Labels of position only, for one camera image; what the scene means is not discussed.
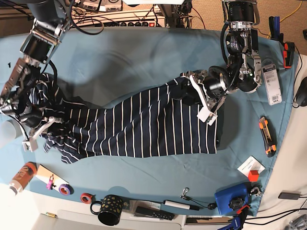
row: tape roll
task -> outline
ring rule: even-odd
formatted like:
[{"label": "tape roll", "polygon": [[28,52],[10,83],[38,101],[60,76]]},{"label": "tape roll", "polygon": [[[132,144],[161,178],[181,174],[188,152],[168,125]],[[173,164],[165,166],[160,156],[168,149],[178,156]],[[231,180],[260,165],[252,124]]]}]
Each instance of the tape roll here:
[{"label": "tape roll", "polygon": [[80,199],[83,203],[90,204],[90,203],[92,203],[92,197],[93,197],[93,195],[91,195],[91,194],[82,193]]},{"label": "tape roll", "polygon": [[61,184],[59,187],[59,192],[64,196],[69,196],[72,194],[72,188],[69,184]]}]

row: red tape roll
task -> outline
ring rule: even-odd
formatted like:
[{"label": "red tape roll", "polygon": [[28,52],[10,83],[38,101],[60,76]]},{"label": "red tape roll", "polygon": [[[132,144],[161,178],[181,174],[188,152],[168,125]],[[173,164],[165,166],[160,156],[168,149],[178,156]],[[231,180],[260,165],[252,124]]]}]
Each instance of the red tape roll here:
[{"label": "red tape roll", "polygon": [[91,194],[82,193],[80,199],[83,203],[90,204],[90,203],[92,203],[92,197],[93,197],[93,195],[91,195]]}]

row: black mug with polka dots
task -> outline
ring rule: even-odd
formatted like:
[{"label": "black mug with polka dots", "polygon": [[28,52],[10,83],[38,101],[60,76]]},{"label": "black mug with polka dots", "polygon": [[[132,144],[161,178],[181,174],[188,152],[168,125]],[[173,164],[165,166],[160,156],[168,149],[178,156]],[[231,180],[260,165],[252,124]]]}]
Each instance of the black mug with polka dots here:
[{"label": "black mug with polka dots", "polygon": [[[99,212],[93,211],[93,205],[100,204]],[[119,223],[120,215],[123,210],[123,199],[117,195],[107,195],[103,201],[94,201],[91,204],[91,213],[98,216],[101,223],[114,226]]]}]

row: barcode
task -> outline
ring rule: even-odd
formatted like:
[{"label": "barcode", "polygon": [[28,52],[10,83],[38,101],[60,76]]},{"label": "barcode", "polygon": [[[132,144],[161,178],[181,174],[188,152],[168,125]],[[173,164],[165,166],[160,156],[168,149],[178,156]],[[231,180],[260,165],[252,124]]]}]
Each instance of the barcode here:
[{"label": "barcode", "polygon": [[278,96],[278,95],[272,97],[272,100],[273,100],[273,101],[277,101],[278,99],[279,99],[279,96]]}]

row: beige floor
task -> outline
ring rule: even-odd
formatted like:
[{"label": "beige floor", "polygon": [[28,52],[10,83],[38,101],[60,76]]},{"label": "beige floor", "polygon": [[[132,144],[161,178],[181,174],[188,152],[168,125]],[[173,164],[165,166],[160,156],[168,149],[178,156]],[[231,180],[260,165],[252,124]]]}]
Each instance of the beige floor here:
[{"label": "beige floor", "polygon": [[[206,29],[221,30],[224,24],[224,16],[221,0],[193,0],[193,7],[200,13],[205,21]],[[257,28],[262,33],[268,34],[270,16],[287,16],[299,5],[297,0],[258,0],[261,23]],[[150,9],[150,5],[140,5],[135,9]],[[195,19],[193,28],[202,29],[200,20]],[[281,33],[284,33],[284,40],[295,42],[301,54],[307,55],[307,41],[303,37],[303,30],[307,29],[307,2],[303,2],[302,7],[291,17],[281,23]]]}]

